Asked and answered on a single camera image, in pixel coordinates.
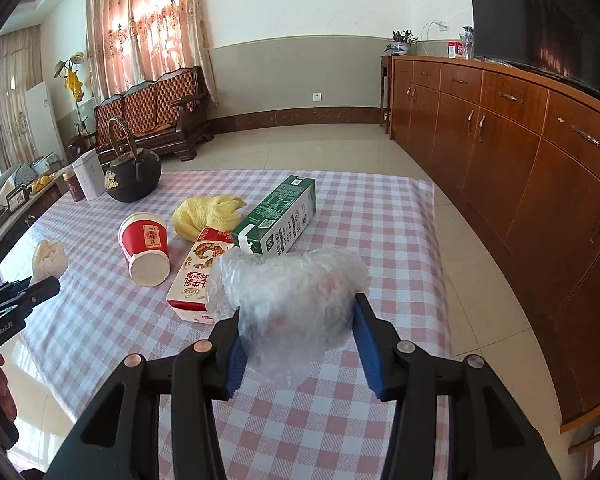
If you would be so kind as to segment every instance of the floor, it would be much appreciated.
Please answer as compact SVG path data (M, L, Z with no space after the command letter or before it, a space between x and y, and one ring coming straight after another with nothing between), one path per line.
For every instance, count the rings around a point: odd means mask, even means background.
M333 170L430 180L372 124L286 126L224 134L200 147L195 160L168 158L163 168ZM548 368L510 286L476 234L438 189L435 218L454 356L484 356L542 434L562 478L581 479L582 456L566 454L576 436L560 435L560 410ZM5 346L6 372L19 412L16 459L46 468L71 421L48 393L19 340Z

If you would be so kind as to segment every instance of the couch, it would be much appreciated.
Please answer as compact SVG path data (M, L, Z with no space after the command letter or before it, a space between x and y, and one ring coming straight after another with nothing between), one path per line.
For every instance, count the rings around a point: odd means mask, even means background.
M208 103L202 68L181 68L105 99L94 110L97 131L88 137L96 139L94 147L101 164L116 158L109 140L109 119L119 115L128 123L138 147L191 160L200 143L213 139L206 119ZM114 134L119 144L126 142L118 124Z

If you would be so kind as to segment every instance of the checkered tablecloth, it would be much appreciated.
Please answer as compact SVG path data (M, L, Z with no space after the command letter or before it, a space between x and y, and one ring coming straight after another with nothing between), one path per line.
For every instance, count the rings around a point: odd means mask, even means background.
M347 248L369 267L368 296L379 317L429 353L450 355L445 287L435 238L433 184L397 176L294 171L317 181L317 215L291 251ZM60 294L33 310L22 339L46 384L69 416L80 415L97 388L131 352L170 356L211 327L183 322L165 295L191 243L171 225L189 196L235 193L255 207L291 172L229 170L164 173L158 188L132 204L104 194L72 202L65 194L18 241L0 264L2 280L30 275L40 240L61 240L70 265ZM133 212L167 220L171 275L142 288L128 276L118 227ZM160 472L172 478L171 401L160 415ZM377 478L384 463L393 403L369 391L353 338L314 363L296 391L259 383L249 371L215 416L230 478ZM446 405L438 408L436 476L448 459Z

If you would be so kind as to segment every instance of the tv screen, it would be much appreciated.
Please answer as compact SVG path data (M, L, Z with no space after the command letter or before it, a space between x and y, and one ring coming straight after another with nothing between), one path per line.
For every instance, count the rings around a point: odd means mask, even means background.
M554 75L600 99L600 0L473 0L474 55Z

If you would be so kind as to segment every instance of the curtain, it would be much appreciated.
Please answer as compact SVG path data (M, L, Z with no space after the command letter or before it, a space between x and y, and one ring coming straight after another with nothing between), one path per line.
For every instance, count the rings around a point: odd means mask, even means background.
M38 156L27 124L25 93L42 82L40 26L0 36L0 170Z
M86 6L96 101L195 65L216 101L200 0L87 0Z

